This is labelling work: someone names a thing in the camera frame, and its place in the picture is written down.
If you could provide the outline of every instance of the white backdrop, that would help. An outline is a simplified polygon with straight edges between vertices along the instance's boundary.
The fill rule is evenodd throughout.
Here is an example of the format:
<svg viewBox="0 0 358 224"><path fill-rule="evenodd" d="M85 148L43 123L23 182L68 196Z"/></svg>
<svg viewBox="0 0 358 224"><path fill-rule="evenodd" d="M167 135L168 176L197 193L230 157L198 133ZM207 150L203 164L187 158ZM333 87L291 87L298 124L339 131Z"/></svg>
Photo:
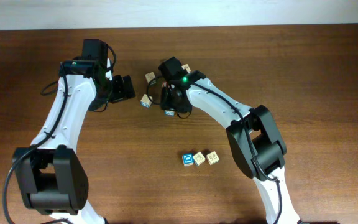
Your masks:
<svg viewBox="0 0 358 224"><path fill-rule="evenodd" d="M358 22L358 0L0 0L0 30Z"/></svg>

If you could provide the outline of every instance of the brown tabletop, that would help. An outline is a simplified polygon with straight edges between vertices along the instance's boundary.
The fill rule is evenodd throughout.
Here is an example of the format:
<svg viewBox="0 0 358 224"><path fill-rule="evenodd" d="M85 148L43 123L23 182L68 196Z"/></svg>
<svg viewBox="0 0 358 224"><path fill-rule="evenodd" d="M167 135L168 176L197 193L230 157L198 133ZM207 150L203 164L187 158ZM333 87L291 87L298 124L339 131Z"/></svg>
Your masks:
<svg viewBox="0 0 358 224"><path fill-rule="evenodd" d="M265 218L254 182L237 168L225 130L194 109L188 119L140 105L144 75L176 56L243 104L265 105L287 144L292 204L306 221L358 223L358 24L168 29L0 31L0 223L2 185L17 147L42 127L59 62L84 38L112 45L115 74L130 75L136 98L88 112L77 153L89 197L110 223L254 223ZM184 167L186 152L216 151L210 166ZM17 223L51 220L24 208L13 176Z"/></svg>

